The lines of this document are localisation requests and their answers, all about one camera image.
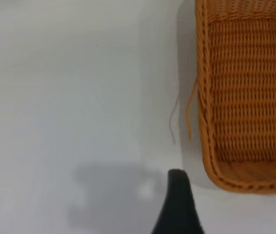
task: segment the loose wicker strand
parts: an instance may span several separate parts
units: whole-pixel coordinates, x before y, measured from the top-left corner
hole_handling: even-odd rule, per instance
[[[187,102],[186,111],[185,111],[185,120],[186,120],[186,124],[187,124],[188,138],[189,139],[191,139],[191,137],[192,137],[192,128],[191,128],[190,119],[189,119],[188,115],[189,115],[190,107],[191,107],[193,97],[194,97],[194,94],[195,94],[196,86],[197,86],[197,78],[195,79],[195,83],[194,83],[193,88],[192,88],[192,93],[191,93],[191,96],[190,96],[190,98]]]

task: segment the white surface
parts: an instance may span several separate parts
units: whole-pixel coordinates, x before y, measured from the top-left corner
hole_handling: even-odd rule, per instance
[[[0,0],[0,234],[150,233],[175,167],[207,234],[276,233],[206,176],[196,101],[187,140],[195,45],[194,1]]]

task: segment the wicker basket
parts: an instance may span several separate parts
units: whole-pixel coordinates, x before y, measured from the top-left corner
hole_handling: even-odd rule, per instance
[[[276,194],[276,0],[196,0],[196,26],[205,170]]]

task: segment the black object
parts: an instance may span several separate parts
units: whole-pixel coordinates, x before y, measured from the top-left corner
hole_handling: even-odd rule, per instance
[[[168,172],[166,199],[152,234],[204,234],[185,171]]]

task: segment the white backdrop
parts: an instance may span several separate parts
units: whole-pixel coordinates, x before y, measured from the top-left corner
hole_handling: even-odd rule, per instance
[[[188,141],[195,76],[192,0],[0,0],[0,234],[150,233],[170,168],[207,234],[275,234],[276,196],[208,179],[196,100]]]

